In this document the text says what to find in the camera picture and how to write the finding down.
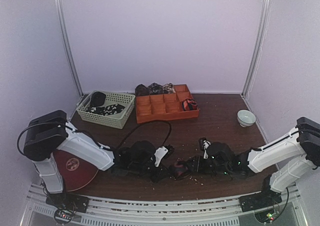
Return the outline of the red navy striped tie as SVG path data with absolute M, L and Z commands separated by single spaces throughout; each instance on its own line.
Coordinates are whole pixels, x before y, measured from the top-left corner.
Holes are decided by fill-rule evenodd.
M 192 173 L 192 171 L 188 168 L 188 164 L 186 161 L 177 161 L 174 164 L 169 166 L 169 170 L 175 180 L 182 180 Z

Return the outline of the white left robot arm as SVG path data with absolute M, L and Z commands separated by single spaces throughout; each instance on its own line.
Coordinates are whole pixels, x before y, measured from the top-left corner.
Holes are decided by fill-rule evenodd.
M 174 151 L 171 145 L 156 148 L 147 140 L 130 147 L 104 145 L 90 132 L 67 121 L 62 110 L 30 121 L 19 134 L 16 146 L 22 156 L 33 162 L 47 195 L 61 208 L 72 203 L 67 193 L 68 181 L 84 178 L 90 168 L 148 175 L 152 182 L 158 182 L 168 174 L 162 161 Z

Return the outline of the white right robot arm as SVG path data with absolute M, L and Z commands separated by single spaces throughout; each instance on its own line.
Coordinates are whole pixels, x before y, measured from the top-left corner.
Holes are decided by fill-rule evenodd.
M 235 154 L 225 143 L 199 140 L 202 156 L 187 162 L 191 172 L 226 174 L 238 178 L 254 176 L 266 168 L 288 160 L 281 170 L 267 176 L 263 191 L 256 196 L 260 206 L 268 206 L 290 184 L 309 170 L 320 166 L 320 125 L 309 118 L 301 117 L 296 126 L 273 142 L 258 148 Z

